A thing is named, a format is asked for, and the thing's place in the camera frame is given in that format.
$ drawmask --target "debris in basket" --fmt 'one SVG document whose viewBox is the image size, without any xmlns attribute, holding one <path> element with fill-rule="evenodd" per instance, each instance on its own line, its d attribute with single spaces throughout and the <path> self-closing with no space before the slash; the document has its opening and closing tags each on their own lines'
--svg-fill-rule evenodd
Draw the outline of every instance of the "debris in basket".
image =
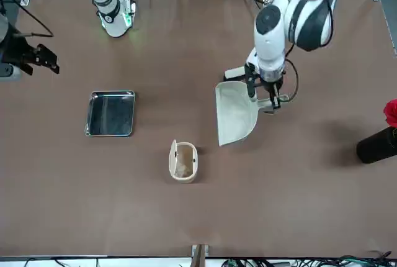
<svg viewBox="0 0 397 267">
<path fill-rule="evenodd" d="M 193 149 L 190 146 L 179 146 L 174 176 L 186 178 L 193 174 Z"/>
</svg>

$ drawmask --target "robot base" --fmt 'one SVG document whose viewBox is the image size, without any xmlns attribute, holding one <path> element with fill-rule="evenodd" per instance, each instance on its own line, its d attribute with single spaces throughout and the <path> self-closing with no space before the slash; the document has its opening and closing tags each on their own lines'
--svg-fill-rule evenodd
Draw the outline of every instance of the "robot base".
<svg viewBox="0 0 397 267">
<path fill-rule="evenodd" d="M 102 22 L 103 28 L 111 37 L 123 36 L 129 28 L 132 28 L 135 18 L 136 4 L 131 0 L 119 1 L 121 5 L 120 10 L 118 14 L 114 17 L 113 22 L 108 23 L 107 18 L 102 17 L 101 14 L 99 14 L 99 18 Z"/>
</svg>

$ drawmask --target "small basket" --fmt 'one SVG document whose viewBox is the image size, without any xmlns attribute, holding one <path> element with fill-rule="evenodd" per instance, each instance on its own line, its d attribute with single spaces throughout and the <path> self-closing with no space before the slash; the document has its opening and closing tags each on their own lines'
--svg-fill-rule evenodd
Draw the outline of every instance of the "small basket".
<svg viewBox="0 0 397 267">
<path fill-rule="evenodd" d="M 182 184 L 191 183 L 197 174 L 197 149 L 187 142 L 172 142 L 169 152 L 169 173 Z"/>
</svg>

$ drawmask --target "green light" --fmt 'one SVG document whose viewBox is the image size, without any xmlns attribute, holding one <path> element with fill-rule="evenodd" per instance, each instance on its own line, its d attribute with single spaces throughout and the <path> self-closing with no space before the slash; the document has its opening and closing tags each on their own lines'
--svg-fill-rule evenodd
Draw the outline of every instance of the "green light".
<svg viewBox="0 0 397 267">
<path fill-rule="evenodd" d="M 127 27 L 130 27 L 132 25 L 131 16 L 129 14 L 123 14 L 123 18 L 125 21 L 125 25 L 127 25 Z"/>
</svg>

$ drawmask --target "brown table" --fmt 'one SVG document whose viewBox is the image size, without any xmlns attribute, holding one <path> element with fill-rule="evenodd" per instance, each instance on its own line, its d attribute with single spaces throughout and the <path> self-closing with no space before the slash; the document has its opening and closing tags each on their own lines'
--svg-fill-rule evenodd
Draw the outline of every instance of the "brown table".
<svg viewBox="0 0 397 267">
<path fill-rule="evenodd" d="M 0 84 L 0 255 L 341 256 L 397 252 L 397 160 L 360 165 L 386 127 L 397 67 L 379 2 L 339 0 L 332 43 L 290 58 L 296 101 L 218 147 L 214 87 L 252 49 L 247 0 L 138 0 L 110 38 L 90 0 L 32 0 L 61 74 Z M 21 31 L 40 31 L 20 14 Z M 288 78 L 293 86 L 293 74 Z M 137 92 L 128 138 L 89 138 L 90 93 Z M 172 140 L 200 147 L 198 178 L 168 172 Z"/>
</svg>

